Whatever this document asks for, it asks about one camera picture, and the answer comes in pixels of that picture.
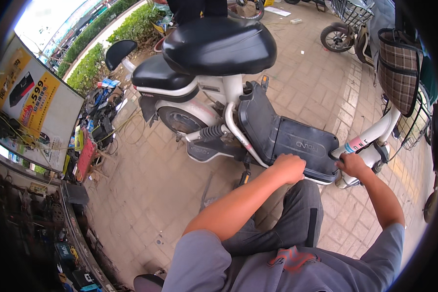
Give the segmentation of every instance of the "plaid bag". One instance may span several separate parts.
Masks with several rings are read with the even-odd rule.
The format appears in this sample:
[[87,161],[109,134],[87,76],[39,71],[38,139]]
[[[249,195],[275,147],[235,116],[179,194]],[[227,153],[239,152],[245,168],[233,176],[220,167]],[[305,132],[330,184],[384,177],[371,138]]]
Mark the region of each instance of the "plaid bag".
[[420,67],[423,53],[415,43],[395,28],[378,31],[380,53],[378,79],[388,99],[406,117],[414,111],[419,89]]

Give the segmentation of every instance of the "white electric scooter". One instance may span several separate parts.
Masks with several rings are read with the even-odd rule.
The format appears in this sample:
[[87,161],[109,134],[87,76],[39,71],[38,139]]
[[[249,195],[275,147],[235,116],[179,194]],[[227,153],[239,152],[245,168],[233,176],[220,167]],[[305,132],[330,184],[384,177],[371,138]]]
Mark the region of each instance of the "white electric scooter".
[[[204,18],[172,32],[163,43],[163,54],[139,66],[126,56],[136,43],[122,40],[106,52],[110,70],[120,63],[132,71],[132,83],[141,94],[139,104],[151,126],[160,118],[187,141],[188,155],[208,162],[218,155],[269,167],[282,153],[307,161],[304,175],[318,184],[338,178],[334,161],[341,153],[358,151],[374,170],[386,163],[388,135],[400,115],[391,110],[359,137],[339,147],[335,135],[279,116],[266,96],[268,78],[246,82],[241,74],[257,74],[274,65],[277,47],[271,33],[258,21]],[[202,90],[211,102],[195,96]],[[342,173],[340,188],[358,184]]]

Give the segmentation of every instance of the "gray pants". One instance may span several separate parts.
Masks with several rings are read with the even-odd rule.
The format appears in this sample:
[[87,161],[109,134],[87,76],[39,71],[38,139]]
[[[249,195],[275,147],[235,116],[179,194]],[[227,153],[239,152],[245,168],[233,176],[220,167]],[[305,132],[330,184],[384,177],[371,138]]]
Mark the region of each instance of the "gray pants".
[[273,229],[261,232],[250,218],[233,237],[222,242],[224,248],[232,256],[249,256],[294,245],[315,247],[323,221],[318,186],[309,180],[299,181],[286,192],[283,205]]

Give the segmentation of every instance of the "hand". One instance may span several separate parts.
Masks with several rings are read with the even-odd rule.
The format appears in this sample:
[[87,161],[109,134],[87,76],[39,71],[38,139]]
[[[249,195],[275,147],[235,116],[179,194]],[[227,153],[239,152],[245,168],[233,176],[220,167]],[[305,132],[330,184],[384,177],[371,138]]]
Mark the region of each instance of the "hand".
[[268,169],[274,171],[283,184],[295,184],[305,178],[306,161],[293,154],[281,154]]
[[371,172],[371,169],[365,164],[362,157],[354,152],[350,154],[342,153],[340,159],[341,160],[336,161],[334,164],[353,178],[361,180],[360,177],[366,174],[367,171]]

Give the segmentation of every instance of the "man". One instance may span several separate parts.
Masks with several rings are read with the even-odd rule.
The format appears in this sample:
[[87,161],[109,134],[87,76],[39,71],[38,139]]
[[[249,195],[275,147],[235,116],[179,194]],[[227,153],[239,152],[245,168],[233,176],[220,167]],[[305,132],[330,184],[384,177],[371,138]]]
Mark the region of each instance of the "man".
[[227,17],[227,0],[154,0],[154,2],[168,3],[178,26],[199,19],[201,11],[205,17]]
[[[313,247],[323,219],[319,190],[303,180],[304,160],[281,155],[256,179],[191,220],[175,248],[163,291],[385,291],[401,264],[403,211],[360,156],[341,158],[336,165],[365,185],[383,228],[360,260]],[[294,183],[275,227],[257,231],[253,213],[281,185]]]

